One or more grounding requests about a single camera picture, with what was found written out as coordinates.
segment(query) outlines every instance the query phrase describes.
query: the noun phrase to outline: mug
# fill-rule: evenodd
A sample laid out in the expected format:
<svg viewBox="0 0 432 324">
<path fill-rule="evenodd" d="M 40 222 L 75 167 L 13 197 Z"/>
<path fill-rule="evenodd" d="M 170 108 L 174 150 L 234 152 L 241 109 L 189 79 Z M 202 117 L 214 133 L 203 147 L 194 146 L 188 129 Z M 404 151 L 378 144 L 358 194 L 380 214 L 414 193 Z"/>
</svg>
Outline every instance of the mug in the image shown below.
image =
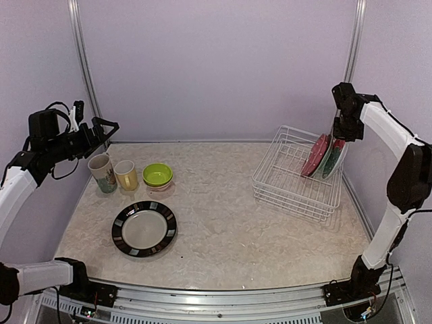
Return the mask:
<svg viewBox="0 0 432 324">
<path fill-rule="evenodd" d="M 119 162 L 114 168 L 115 175 L 122 188 L 126 191 L 133 191 L 138 186 L 135 164 L 132 161 Z"/>
<path fill-rule="evenodd" d="M 110 194 L 117 189 L 113 165 L 107 153 L 92 157 L 88 162 L 88 168 L 104 194 Z"/>
</svg>

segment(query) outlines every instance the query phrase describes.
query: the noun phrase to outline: green bowl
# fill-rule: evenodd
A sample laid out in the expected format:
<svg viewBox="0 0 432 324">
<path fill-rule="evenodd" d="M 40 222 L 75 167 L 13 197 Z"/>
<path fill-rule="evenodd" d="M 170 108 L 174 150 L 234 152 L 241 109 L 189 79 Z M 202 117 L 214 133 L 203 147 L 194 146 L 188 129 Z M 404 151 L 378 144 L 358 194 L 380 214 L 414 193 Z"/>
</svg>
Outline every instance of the green bowl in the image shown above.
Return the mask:
<svg viewBox="0 0 432 324">
<path fill-rule="evenodd" d="M 150 187 L 166 185 L 173 178 L 173 170 L 163 163 L 147 165 L 142 172 L 142 179 Z"/>
</svg>

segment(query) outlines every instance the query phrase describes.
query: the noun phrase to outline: yellow mug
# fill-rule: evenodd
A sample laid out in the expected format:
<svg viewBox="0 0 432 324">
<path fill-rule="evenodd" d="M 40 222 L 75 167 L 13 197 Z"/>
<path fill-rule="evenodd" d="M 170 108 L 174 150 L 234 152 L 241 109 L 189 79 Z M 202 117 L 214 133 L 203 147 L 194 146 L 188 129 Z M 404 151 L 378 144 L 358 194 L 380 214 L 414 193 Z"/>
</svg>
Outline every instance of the yellow mug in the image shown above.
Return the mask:
<svg viewBox="0 0 432 324">
<path fill-rule="evenodd" d="M 114 167 L 114 173 L 121 187 L 126 191 L 133 191 L 138 186 L 135 164 L 132 161 L 122 161 Z"/>
</svg>

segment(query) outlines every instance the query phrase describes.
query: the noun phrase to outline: white wire dish rack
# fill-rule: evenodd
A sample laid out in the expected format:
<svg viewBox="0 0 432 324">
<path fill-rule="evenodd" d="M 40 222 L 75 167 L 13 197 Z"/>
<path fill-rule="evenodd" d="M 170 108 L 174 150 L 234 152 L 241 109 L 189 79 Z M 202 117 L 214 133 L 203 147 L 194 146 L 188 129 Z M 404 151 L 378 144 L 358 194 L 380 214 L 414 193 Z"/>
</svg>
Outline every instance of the white wire dish rack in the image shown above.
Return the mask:
<svg viewBox="0 0 432 324">
<path fill-rule="evenodd" d="M 281 126 L 252 179 L 256 198 L 290 213 L 326 222 L 339 207 L 342 165 L 323 180 L 300 175 L 318 135 Z"/>
</svg>

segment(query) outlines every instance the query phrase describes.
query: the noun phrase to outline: black and white plate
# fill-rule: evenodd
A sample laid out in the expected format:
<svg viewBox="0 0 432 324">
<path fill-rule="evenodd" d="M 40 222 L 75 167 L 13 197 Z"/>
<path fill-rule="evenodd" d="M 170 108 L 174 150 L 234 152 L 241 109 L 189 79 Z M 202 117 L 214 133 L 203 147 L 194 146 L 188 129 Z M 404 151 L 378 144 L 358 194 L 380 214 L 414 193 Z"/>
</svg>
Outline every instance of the black and white plate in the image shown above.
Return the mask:
<svg viewBox="0 0 432 324">
<path fill-rule="evenodd" d="M 114 244 L 132 257 L 149 257 L 173 240 L 177 221 L 171 209 L 156 201 L 140 201 L 126 207 L 115 218 Z"/>
</svg>

